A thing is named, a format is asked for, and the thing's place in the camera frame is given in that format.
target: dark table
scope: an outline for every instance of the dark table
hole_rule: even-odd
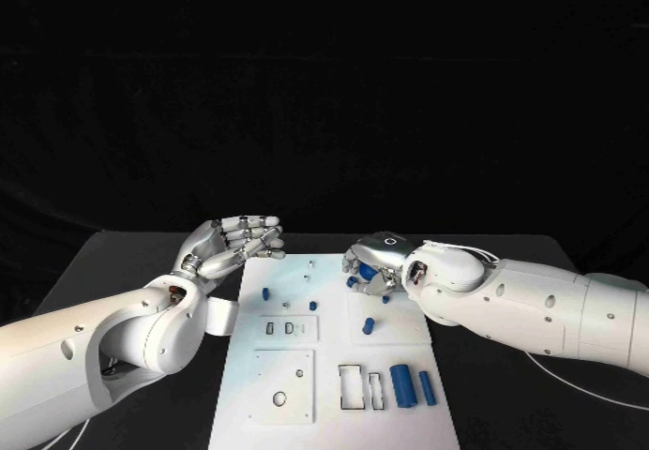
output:
[[[360,234],[285,233],[288,253],[343,253]],[[539,235],[407,235],[483,248],[502,259],[574,270],[561,246]],[[84,245],[36,314],[140,288],[170,270],[184,233],[98,232]],[[242,270],[215,295],[236,299]],[[525,354],[461,326],[428,321],[460,446],[506,448],[649,448],[649,412],[623,408],[555,380]],[[192,363],[144,387],[89,422],[75,450],[208,448],[228,353],[228,338],[205,335]],[[538,357],[600,395],[649,405],[649,380],[624,369]],[[66,450],[79,427],[53,450]]]

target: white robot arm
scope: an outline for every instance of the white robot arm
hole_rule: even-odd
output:
[[[529,353],[583,359],[649,376],[649,293],[637,281],[513,260],[483,250],[379,232],[350,247],[347,285],[384,295],[402,287],[443,325]]]
[[[208,294],[249,257],[284,258],[278,222],[264,216],[205,222],[170,275],[0,328],[3,450],[39,445],[182,370],[205,332],[231,333],[238,304]]]

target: robot forearm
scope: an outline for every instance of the robot forearm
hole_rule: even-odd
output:
[[[401,272],[435,322],[460,324],[526,352],[649,375],[649,293],[634,281],[606,281],[531,262],[483,264],[467,252],[428,244]]]

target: table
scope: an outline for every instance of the table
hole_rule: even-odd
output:
[[[342,253],[362,234],[284,233],[288,253]],[[500,258],[574,265],[542,235],[405,235],[487,249]],[[86,241],[36,314],[140,288],[170,270],[186,233],[98,232]],[[215,295],[236,299],[242,271]],[[464,450],[487,448],[649,448],[649,412],[632,410],[559,383],[525,354],[428,321],[443,386]],[[89,422],[75,450],[206,450],[228,353],[228,337],[205,335],[176,375],[144,387]],[[617,367],[538,357],[564,378],[621,401],[649,405],[649,381]],[[79,427],[53,450],[66,450]]]

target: small blue part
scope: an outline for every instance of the small blue part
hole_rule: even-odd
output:
[[[372,329],[375,328],[375,320],[371,318],[371,317],[368,317],[366,319],[365,319],[365,326],[362,327],[362,332],[366,334],[366,335],[371,335],[372,334]]]
[[[376,273],[378,271],[372,268],[372,266],[362,262],[358,267],[358,274],[369,281],[375,277]]]
[[[409,378],[409,367],[407,364],[397,364],[389,367],[392,377],[392,387],[395,388],[397,406],[412,408],[417,405],[415,386]]]
[[[430,385],[428,372],[422,370],[420,372],[420,380],[422,387],[422,394],[425,395],[425,403],[428,406],[437,405],[435,395],[433,394],[433,386]]]

